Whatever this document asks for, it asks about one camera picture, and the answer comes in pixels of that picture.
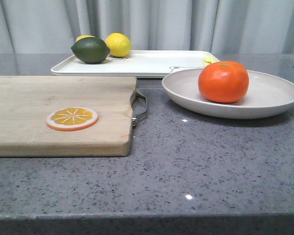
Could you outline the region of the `orange mandarin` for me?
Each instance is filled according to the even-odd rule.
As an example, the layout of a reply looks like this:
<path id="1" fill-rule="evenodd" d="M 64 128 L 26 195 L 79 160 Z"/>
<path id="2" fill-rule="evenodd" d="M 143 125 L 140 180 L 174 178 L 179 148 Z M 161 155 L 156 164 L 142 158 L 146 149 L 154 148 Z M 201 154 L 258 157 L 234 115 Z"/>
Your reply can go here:
<path id="1" fill-rule="evenodd" d="M 199 74 L 198 90 L 207 100 L 233 103 L 242 99 L 249 87 L 244 65 L 235 61 L 220 61 L 207 65 Z"/>

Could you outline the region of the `beige round plate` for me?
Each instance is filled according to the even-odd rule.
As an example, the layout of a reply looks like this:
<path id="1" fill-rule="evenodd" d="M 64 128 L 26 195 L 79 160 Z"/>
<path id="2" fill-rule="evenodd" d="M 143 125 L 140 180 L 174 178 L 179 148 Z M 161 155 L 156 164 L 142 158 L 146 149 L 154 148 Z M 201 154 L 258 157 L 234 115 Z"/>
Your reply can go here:
<path id="1" fill-rule="evenodd" d="M 294 106 L 294 83 L 258 71 L 248 71 L 249 88 L 245 97 L 230 104 L 205 99 L 198 90 L 201 69 L 168 74 L 162 86 L 170 99 L 190 111 L 217 118 L 257 119 L 281 114 Z"/>

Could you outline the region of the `white bear print tray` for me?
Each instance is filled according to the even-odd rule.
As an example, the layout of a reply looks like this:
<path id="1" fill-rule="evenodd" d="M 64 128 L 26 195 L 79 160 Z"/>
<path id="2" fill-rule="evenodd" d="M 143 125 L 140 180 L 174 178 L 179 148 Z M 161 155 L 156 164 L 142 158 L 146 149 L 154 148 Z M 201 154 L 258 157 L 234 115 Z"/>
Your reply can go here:
<path id="1" fill-rule="evenodd" d="M 122 58 L 108 56 L 99 64 L 86 64 L 72 55 L 51 68 L 51 73 L 64 76 L 162 78 L 174 71 L 204 68 L 202 59 L 210 54 L 188 50 L 133 50 Z"/>

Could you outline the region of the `yellow lemon front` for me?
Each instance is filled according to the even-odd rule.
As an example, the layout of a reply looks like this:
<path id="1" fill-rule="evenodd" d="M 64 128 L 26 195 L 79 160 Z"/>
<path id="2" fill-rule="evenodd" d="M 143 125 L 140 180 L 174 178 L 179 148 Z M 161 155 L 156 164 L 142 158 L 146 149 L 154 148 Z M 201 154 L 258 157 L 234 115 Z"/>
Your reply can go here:
<path id="1" fill-rule="evenodd" d="M 110 55 L 114 57 L 125 57 L 131 51 L 131 41 L 121 33 L 112 33 L 105 40 L 110 48 Z"/>

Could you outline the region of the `yellow lemon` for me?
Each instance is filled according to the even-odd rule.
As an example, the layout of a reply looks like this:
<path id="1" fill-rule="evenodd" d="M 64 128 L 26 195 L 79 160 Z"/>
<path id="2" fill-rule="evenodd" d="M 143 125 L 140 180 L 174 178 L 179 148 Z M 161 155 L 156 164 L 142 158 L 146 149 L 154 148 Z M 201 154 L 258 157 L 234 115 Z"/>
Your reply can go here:
<path id="1" fill-rule="evenodd" d="M 76 42 L 81 40 L 81 39 L 84 39 L 84 38 L 93 38 L 94 36 L 93 35 L 80 35 L 76 38 Z"/>
<path id="2" fill-rule="evenodd" d="M 112 33 L 105 40 L 110 48 L 110 55 L 114 57 L 125 57 L 131 51 L 131 41 L 121 33 Z"/>

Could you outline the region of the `orange slice toy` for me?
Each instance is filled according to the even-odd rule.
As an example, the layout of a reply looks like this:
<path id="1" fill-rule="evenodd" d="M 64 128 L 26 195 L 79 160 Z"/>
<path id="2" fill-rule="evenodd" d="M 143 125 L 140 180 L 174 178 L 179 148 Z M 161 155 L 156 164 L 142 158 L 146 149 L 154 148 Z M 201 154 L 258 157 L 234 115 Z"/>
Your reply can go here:
<path id="1" fill-rule="evenodd" d="M 88 107 L 67 107 L 54 111 L 46 118 L 46 125 L 58 131 L 77 131 L 94 125 L 97 111 Z"/>

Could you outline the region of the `yellow plastic fork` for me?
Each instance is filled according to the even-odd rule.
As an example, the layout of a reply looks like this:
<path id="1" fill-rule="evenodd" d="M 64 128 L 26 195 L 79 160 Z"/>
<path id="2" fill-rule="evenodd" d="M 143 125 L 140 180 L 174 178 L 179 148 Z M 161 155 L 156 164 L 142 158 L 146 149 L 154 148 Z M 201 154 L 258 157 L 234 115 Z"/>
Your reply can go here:
<path id="1" fill-rule="evenodd" d="M 214 55 L 206 55 L 203 59 L 202 62 L 204 64 L 204 66 L 208 66 L 212 63 L 218 62 L 219 59 L 217 59 Z"/>

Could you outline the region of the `dark green lime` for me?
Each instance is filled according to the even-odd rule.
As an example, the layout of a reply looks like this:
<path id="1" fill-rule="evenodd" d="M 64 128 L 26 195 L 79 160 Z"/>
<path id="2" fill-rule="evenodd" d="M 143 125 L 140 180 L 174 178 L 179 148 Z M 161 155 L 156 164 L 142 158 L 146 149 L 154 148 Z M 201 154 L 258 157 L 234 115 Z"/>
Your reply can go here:
<path id="1" fill-rule="evenodd" d="M 87 64 L 103 62 L 110 54 L 110 48 L 98 37 L 86 37 L 76 41 L 71 50 L 80 61 Z"/>

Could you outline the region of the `yellow lemon back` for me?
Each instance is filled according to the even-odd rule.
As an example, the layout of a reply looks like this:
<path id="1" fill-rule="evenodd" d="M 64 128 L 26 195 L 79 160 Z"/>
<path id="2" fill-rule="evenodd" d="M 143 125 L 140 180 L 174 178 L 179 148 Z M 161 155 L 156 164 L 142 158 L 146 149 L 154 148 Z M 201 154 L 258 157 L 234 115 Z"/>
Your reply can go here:
<path id="1" fill-rule="evenodd" d="M 76 42 L 81 40 L 81 39 L 84 39 L 84 38 L 93 38 L 94 36 L 93 35 L 80 35 L 76 38 Z"/>

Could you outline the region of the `wooden cutting board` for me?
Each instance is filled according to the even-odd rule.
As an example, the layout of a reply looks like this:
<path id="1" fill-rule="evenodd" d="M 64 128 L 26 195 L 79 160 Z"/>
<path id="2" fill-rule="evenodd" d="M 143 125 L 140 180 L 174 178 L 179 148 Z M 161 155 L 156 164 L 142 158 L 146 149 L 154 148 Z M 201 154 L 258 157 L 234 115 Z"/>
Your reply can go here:
<path id="1" fill-rule="evenodd" d="M 0 76 L 0 157 L 127 156 L 132 76 Z"/>

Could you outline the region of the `grey curtain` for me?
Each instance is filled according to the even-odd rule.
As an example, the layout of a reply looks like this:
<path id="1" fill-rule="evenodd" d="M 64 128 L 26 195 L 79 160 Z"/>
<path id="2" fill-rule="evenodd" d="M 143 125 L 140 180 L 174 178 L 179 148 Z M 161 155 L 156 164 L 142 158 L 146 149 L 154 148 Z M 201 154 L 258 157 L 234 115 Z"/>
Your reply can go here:
<path id="1" fill-rule="evenodd" d="M 113 32 L 133 49 L 294 54 L 294 0 L 0 0 L 0 53 L 70 53 Z"/>

